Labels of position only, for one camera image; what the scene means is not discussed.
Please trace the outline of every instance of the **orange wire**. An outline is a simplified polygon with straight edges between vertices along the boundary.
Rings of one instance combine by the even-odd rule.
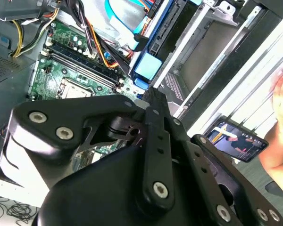
[[[48,15],[44,15],[43,17],[51,17],[54,14],[54,12],[48,14]]]
[[[98,39],[97,39],[97,37],[96,37],[96,35],[95,35],[93,26],[92,26],[92,24],[90,23],[89,20],[87,20],[87,21],[88,21],[88,24],[89,24],[89,26],[90,26],[91,32],[92,32],[92,34],[93,34],[93,37],[94,37],[94,44],[96,45],[97,50],[98,50],[100,56],[102,57],[105,66],[106,66],[106,67],[110,67],[110,68],[115,68],[115,67],[117,67],[117,66],[118,66],[118,63],[117,63],[117,62],[115,62],[115,63],[113,63],[113,64],[109,64],[109,63],[107,62],[107,60],[105,59],[105,57],[104,57],[104,55],[103,55],[103,53],[102,53],[102,51],[101,51],[101,48],[100,48],[100,43],[99,43],[99,41],[98,41]],[[147,29],[147,27],[148,27],[149,21],[150,21],[150,20],[147,20],[146,24],[144,25],[144,27],[143,27],[143,29],[142,29],[141,34],[144,34],[144,33],[145,33],[145,31],[146,31],[146,29]],[[130,58],[132,57],[132,55],[133,55],[133,52],[130,51],[130,53],[126,56],[126,58],[127,58],[127,59],[130,59]]]
[[[149,12],[150,8],[147,6],[147,4],[143,1],[143,0],[138,0],[141,4],[143,4],[143,6],[147,9],[147,11]]]

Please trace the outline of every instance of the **smartphone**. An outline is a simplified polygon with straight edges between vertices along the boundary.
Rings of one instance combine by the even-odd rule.
[[[218,150],[243,162],[250,162],[268,147],[267,141],[225,117],[216,120],[205,136]]]

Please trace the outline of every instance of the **motherboard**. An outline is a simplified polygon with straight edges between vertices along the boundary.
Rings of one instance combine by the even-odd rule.
[[[96,52],[90,54],[81,31],[59,21],[51,24],[35,64],[30,101],[106,95],[124,95],[134,101],[142,93],[121,70],[107,68]],[[77,171],[123,146],[125,142],[116,141],[80,152],[74,157],[73,169]]]

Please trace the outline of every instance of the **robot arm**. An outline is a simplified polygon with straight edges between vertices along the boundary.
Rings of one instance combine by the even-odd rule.
[[[165,95],[150,88],[145,100],[35,101],[13,110],[0,166],[46,196],[34,225],[283,225],[207,139],[190,140]],[[76,152],[116,140],[126,146],[69,170]]]

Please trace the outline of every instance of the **phone screen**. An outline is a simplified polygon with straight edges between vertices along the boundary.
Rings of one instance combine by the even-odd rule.
[[[244,162],[251,161],[268,146],[265,140],[224,121],[216,124],[207,138],[218,150]]]

